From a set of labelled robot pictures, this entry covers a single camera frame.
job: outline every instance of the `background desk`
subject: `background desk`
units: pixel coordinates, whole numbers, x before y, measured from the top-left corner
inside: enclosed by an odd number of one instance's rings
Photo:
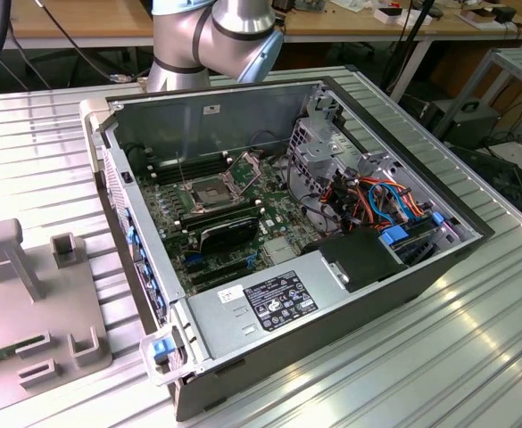
[[[80,47],[153,45],[153,24],[139,0],[45,0]],[[72,47],[34,0],[12,2],[12,25],[25,49]],[[7,39],[5,49],[15,45]]]
[[[522,0],[506,0],[521,8]],[[53,16],[82,47],[143,46],[153,44],[153,24],[139,0],[45,0]],[[392,92],[399,101],[427,50],[435,41],[480,41],[521,39],[522,29],[479,30],[461,20],[457,9],[444,9],[445,16],[418,34],[419,41],[407,67]],[[60,49],[70,43],[34,0],[12,5],[15,35],[27,49]],[[289,43],[303,42],[393,42],[401,35],[399,25],[386,25],[373,18],[371,10],[354,13],[329,3],[323,13],[291,11],[286,16]],[[15,46],[9,40],[5,48]]]

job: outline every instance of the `motherboard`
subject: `motherboard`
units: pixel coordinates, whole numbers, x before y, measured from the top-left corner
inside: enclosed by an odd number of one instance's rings
[[[188,295],[293,259],[323,236],[291,198],[278,158],[231,154],[150,167],[138,179]]]

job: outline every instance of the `aluminum extrusion table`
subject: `aluminum extrusion table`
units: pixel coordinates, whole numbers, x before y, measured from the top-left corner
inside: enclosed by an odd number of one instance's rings
[[[478,65],[457,98],[455,98],[449,110],[447,110],[443,118],[439,121],[439,124],[433,131],[434,136],[441,137],[444,134],[445,129],[449,127],[461,106],[471,96],[478,83],[493,65],[501,67],[502,72],[483,96],[482,101],[484,103],[491,104],[491,101],[497,95],[501,86],[505,84],[507,78],[510,76],[522,81],[522,49],[491,49]]]
[[[496,231],[413,302],[179,426],[522,425],[522,215],[359,73],[327,74]],[[227,84],[216,78],[213,85]],[[0,426],[175,426],[145,375],[143,330],[90,174],[78,103],[136,85],[0,95],[0,216],[26,244],[65,230],[87,240],[114,361],[0,411]],[[364,128],[346,126],[369,149]]]

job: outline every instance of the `side panel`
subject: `side panel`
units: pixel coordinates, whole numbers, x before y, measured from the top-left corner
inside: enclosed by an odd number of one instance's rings
[[[170,388],[176,418],[185,421],[282,368],[335,342],[385,313],[414,300],[447,270],[468,257],[482,242],[431,263],[413,275],[376,290],[326,317],[292,331],[231,364]]]

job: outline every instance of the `blue tab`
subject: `blue tab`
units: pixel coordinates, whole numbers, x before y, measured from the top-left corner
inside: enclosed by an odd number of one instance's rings
[[[136,229],[133,226],[130,226],[128,229],[128,233],[126,234],[126,240],[128,243],[132,243],[134,241],[134,234],[136,233]]]
[[[437,211],[435,211],[433,213],[431,218],[433,219],[433,221],[435,223],[437,223],[438,226],[440,226],[445,221],[445,217],[443,217],[443,215],[440,212],[437,212]]]
[[[401,226],[392,226],[384,229],[382,232],[382,238],[384,238],[385,243],[388,245],[392,245],[393,243],[397,243],[401,239],[407,238],[407,232],[403,230]]]
[[[156,361],[163,360],[176,349],[175,342],[171,336],[152,342],[152,347],[154,352],[153,359]]]

